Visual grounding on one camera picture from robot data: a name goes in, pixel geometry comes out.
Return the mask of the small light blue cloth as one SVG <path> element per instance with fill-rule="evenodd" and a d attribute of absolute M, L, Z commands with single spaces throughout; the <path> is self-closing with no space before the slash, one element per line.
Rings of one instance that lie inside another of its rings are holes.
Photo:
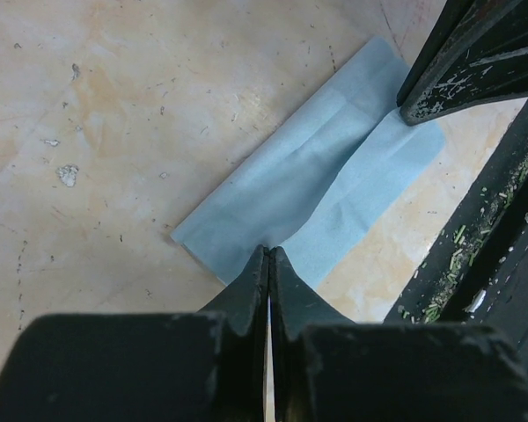
<path fill-rule="evenodd" d="M 172 233 L 224 283 L 253 250 L 282 247 L 316 287 L 445 143 L 396 105 L 407 65 L 369 40 Z"/>

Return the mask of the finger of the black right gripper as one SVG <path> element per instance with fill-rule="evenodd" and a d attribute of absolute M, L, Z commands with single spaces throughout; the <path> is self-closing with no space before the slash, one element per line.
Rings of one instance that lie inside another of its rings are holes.
<path fill-rule="evenodd" d="M 422 86 L 428 81 L 434 60 L 472 3 L 469 0 L 448 0 L 445 2 L 429 37 L 400 87 L 396 98 L 398 106 L 403 106 L 417 91 L 423 90 Z"/>
<path fill-rule="evenodd" d="M 472 2 L 434 60 L 423 90 L 400 105 L 409 126 L 528 97 L 528 0 Z"/>

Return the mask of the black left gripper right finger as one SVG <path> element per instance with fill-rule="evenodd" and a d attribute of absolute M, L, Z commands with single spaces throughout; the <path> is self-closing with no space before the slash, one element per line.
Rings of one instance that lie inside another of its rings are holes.
<path fill-rule="evenodd" d="M 358 324 L 269 254 L 279 421 L 528 421 L 507 339 L 466 324 Z"/>

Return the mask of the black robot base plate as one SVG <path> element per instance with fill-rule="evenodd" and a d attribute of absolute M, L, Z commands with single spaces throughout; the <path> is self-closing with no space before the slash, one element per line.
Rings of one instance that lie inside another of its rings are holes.
<path fill-rule="evenodd" d="M 528 373 L 528 100 L 385 321 L 491 325 Z"/>

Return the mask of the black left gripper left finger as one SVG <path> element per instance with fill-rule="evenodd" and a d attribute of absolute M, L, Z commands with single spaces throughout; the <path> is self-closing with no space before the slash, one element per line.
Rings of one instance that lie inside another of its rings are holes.
<path fill-rule="evenodd" d="M 196 312 L 35 319 L 0 373 L 0 421 L 262 421 L 268 250 Z"/>

